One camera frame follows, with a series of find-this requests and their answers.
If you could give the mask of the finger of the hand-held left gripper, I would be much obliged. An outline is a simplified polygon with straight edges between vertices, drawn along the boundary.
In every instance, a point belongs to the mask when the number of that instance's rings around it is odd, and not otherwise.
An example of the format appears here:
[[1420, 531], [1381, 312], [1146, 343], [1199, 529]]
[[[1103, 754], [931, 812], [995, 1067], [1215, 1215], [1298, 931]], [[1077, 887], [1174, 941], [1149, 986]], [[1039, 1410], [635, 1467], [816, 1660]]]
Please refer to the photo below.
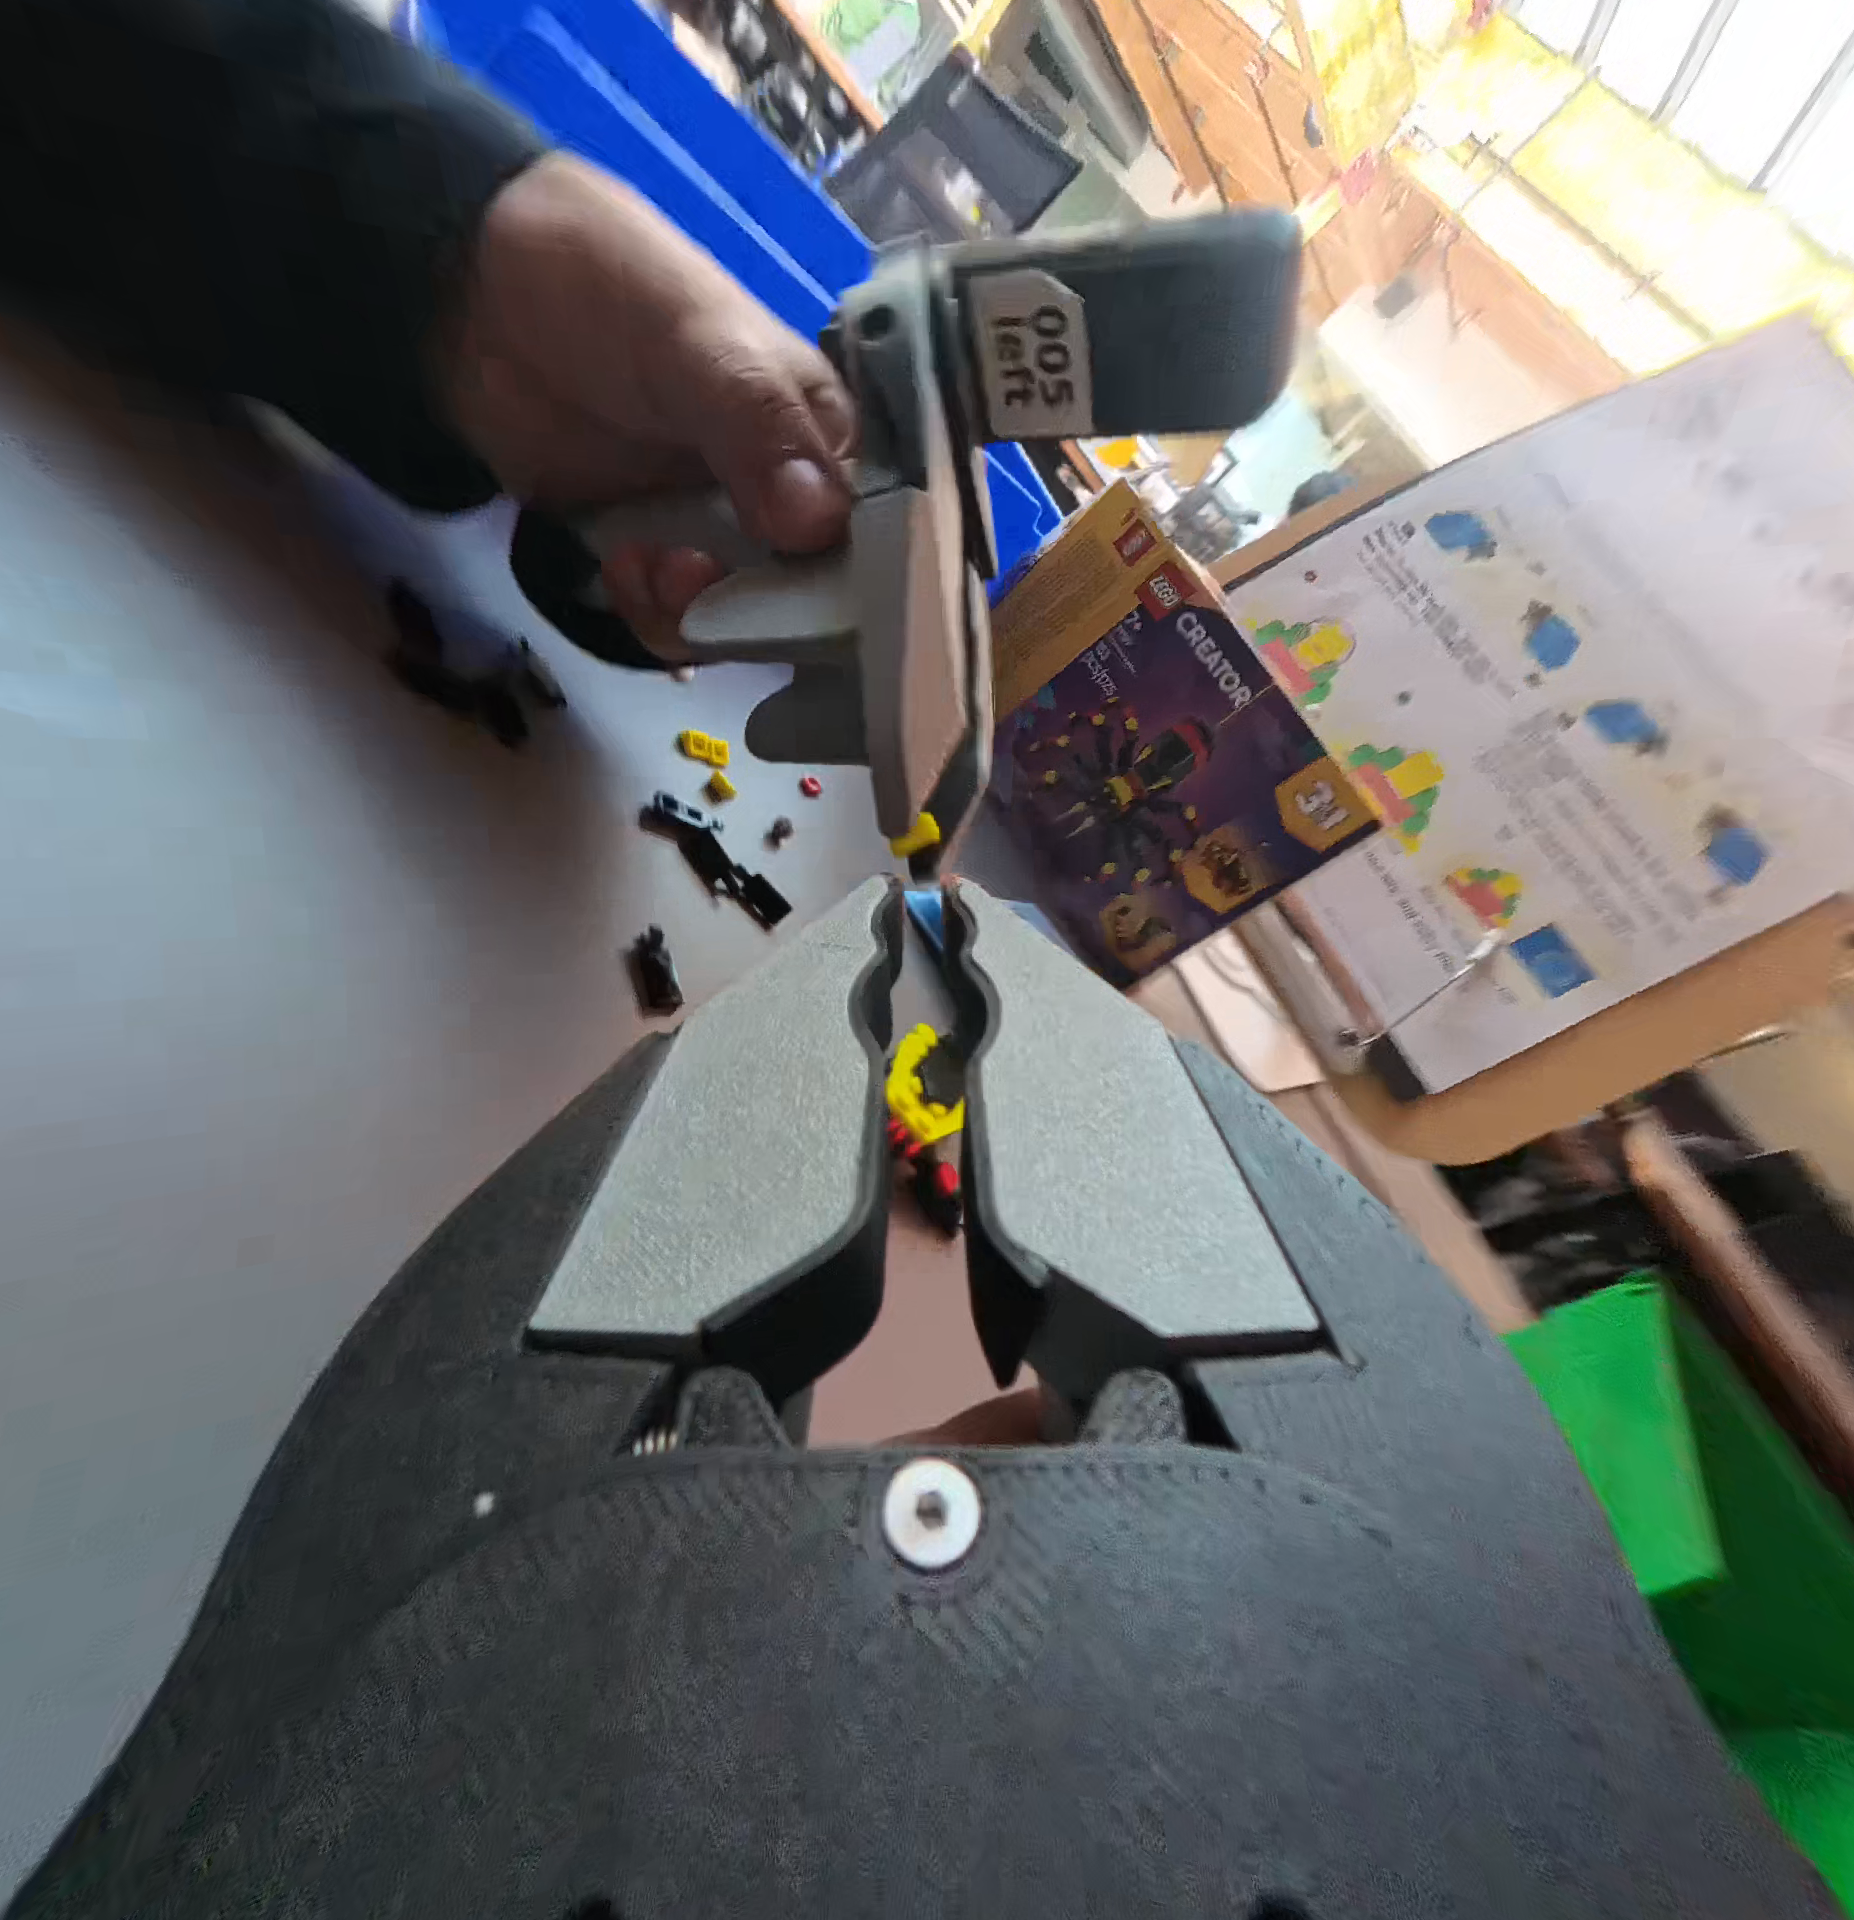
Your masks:
[[899, 485], [852, 512], [852, 595], [877, 827], [923, 812], [969, 735], [971, 668], [960, 519]]
[[933, 872], [954, 870], [963, 838], [982, 811], [992, 773], [993, 744], [993, 683], [992, 683], [992, 628], [988, 585], [993, 580], [998, 554], [988, 492], [988, 457], [973, 447], [958, 457], [957, 481], [960, 498], [960, 637], [963, 637], [963, 739], [950, 755], [933, 796], [933, 816], [940, 829], [939, 848], [933, 854]]

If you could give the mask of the scattered black lego pieces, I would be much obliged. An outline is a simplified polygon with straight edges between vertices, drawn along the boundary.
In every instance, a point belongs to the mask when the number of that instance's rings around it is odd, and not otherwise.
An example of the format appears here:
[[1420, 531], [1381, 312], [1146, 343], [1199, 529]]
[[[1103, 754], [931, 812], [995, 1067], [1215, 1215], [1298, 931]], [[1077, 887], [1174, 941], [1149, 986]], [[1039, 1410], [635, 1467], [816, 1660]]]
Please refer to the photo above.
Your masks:
[[[435, 611], [410, 584], [387, 584], [383, 607], [391, 620], [387, 668], [425, 704], [476, 724], [507, 749], [530, 742], [537, 716], [567, 710], [562, 688], [526, 637], [507, 637], [483, 663], [466, 663], [451, 655]], [[723, 822], [707, 809], [655, 789], [639, 812], [639, 827], [674, 845], [709, 898], [734, 902], [762, 931], [792, 917], [789, 899], [771, 878], [734, 857]], [[633, 936], [626, 974], [642, 1016], [684, 1013], [680, 969], [661, 924], [647, 924]]]

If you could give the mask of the person's left hand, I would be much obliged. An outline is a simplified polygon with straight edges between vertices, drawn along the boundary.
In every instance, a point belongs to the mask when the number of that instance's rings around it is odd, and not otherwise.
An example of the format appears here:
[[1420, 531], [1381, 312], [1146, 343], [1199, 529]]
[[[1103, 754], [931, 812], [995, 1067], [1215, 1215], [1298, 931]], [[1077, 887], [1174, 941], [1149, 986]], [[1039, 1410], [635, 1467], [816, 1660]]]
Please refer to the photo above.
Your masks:
[[718, 487], [782, 556], [849, 532], [858, 424], [830, 361], [576, 155], [539, 157], [487, 206], [435, 381], [455, 437], [524, 507]]

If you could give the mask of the purple and yellow lego box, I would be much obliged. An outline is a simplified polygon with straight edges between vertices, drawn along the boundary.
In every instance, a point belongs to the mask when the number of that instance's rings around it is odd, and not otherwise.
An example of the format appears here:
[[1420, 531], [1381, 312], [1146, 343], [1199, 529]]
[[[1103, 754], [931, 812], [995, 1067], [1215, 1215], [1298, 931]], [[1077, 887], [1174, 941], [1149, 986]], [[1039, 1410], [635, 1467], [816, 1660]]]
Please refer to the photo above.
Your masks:
[[1134, 487], [989, 607], [993, 773], [1027, 898], [1129, 990], [1378, 837], [1369, 794]]

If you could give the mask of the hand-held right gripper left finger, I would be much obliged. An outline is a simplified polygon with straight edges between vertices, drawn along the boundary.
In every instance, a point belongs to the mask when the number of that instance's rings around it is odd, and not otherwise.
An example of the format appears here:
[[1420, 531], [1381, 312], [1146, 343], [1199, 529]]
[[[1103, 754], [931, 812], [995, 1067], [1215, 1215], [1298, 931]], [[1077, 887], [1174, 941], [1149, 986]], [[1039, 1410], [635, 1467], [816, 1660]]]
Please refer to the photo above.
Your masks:
[[537, 1299], [537, 1348], [805, 1393], [885, 1290], [901, 887], [862, 882], [676, 1028]]

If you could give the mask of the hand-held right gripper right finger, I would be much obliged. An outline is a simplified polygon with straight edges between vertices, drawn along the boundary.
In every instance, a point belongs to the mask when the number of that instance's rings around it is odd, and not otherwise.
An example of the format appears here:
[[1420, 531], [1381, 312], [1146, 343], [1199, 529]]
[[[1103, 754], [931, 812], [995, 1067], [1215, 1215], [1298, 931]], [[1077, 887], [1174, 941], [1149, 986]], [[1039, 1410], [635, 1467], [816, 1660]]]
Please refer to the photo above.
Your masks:
[[998, 1386], [1323, 1348], [1323, 1320], [1153, 1014], [973, 882], [943, 887], [963, 1243]]

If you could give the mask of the blue storage bins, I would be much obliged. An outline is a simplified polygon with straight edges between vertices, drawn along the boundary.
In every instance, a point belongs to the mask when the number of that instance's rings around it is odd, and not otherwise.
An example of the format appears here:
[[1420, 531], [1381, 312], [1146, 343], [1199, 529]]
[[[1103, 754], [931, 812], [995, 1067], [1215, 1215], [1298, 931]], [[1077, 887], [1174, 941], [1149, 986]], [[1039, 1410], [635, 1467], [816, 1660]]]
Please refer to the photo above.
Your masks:
[[389, 27], [640, 191], [807, 340], [867, 278], [867, 239], [642, 4], [397, 3]]

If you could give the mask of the yellow and black lego model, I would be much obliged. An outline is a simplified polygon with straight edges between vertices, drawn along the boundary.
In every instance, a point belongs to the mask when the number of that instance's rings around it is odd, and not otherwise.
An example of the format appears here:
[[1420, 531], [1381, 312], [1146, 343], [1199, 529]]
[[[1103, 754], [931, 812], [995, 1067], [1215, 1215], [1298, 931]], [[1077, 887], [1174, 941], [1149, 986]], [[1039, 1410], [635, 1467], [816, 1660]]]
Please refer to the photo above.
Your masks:
[[921, 1218], [944, 1239], [963, 1234], [965, 1056], [928, 1021], [891, 1046], [885, 1077], [888, 1145]]

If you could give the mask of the green bin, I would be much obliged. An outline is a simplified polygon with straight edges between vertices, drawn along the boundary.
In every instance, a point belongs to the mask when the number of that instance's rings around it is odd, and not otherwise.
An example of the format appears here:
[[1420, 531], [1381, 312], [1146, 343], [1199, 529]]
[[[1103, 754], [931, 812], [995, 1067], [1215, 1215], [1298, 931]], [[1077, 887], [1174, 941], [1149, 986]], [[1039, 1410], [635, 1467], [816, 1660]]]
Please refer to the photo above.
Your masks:
[[1854, 1527], [1652, 1276], [1505, 1336], [1736, 1766], [1854, 1916]]

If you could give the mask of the dark grey device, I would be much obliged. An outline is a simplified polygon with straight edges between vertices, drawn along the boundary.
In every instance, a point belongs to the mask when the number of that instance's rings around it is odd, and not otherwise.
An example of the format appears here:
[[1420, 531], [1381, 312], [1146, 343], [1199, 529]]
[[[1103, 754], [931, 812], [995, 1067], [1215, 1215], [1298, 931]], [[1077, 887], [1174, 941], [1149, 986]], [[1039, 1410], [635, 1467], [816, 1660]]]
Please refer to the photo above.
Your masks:
[[960, 245], [1027, 232], [1080, 173], [1080, 157], [953, 50], [825, 178], [825, 195], [874, 250]]

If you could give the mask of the person's left forearm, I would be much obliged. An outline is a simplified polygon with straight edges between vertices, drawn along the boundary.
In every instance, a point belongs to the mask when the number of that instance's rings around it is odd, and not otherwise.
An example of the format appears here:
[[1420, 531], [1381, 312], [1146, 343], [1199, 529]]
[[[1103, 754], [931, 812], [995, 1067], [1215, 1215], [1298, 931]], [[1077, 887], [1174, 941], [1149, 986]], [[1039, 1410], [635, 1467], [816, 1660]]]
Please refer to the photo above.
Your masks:
[[349, 4], [0, 3], [0, 289], [429, 512], [491, 468], [438, 340], [530, 125]]

